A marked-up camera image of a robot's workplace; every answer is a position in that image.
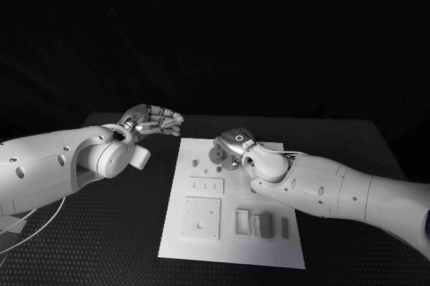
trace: cable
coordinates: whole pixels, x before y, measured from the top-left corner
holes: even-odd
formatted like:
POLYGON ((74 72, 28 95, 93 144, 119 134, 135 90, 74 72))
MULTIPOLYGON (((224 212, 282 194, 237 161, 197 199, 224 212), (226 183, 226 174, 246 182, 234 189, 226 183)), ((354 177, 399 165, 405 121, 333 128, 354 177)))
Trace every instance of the cable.
POLYGON ((4 231, 0 232, 0 235, 5 233, 5 232, 8 232, 9 231, 9 229, 19 223, 19 222, 22 222, 34 213, 35 213, 35 211, 37 211, 38 209, 35 209, 35 210, 32 210, 30 213, 28 213, 28 215, 17 222, 17 223, 14 223, 6 229, 4 229, 4 231))
POLYGON ((263 145, 260 145, 260 142, 257 142, 257 146, 260 147, 260 149, 269 151, 269 152, 276 152, 279 154, 307 154, 305 152, 301 152, 301 151, 276 151, 276 150, 272 150, 269 148, 266 148, 263 145))
POLYGON ((60 205, 60 207, 58 207, 58 209, 57 209, 57 212, 55 212, 55 214, 54 214, 54 216, 51 217, 51 219, 50 219, 50 221, 47 222, 47 224, 42 226, 42 228, 24 240, 24 241, 21 241, 15 246, 12 246, 9 249, 6 249, 5 251, 2 251, 0 252, 0 255, 5 253, 5 252, 8 252, 9 250, 12 250, 15 247, 18 247, 21 244, 24 244, 42 230, 44 230, 44 228, 47 227, 47 225, 51 223, 51 221, 54 220, 54 218, 55 218, 55 216, 57 216, 57 214, 58 214, 58 212, 60 212, 60 210, 61 210, 61 207, 63 207, 63 204, 66 203, 66 198, 63 199, 63 201, 61 201, 61 205, 60 205))

